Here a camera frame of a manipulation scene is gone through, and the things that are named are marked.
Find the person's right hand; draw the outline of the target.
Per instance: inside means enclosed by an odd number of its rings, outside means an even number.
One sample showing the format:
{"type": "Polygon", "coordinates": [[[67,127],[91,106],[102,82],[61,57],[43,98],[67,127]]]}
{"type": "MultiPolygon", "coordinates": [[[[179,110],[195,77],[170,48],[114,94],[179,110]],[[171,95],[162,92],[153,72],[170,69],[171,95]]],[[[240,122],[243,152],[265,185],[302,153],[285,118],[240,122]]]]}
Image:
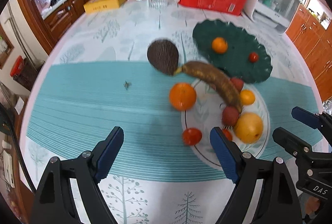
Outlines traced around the person's right hand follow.
{"type": "Polygon", "coordinates": [[[320,200],[314,196],[309,196],[305,202],[304,210],[304,223],[310,223],[316,216],[316,212],[319,210],[320,200]]]}

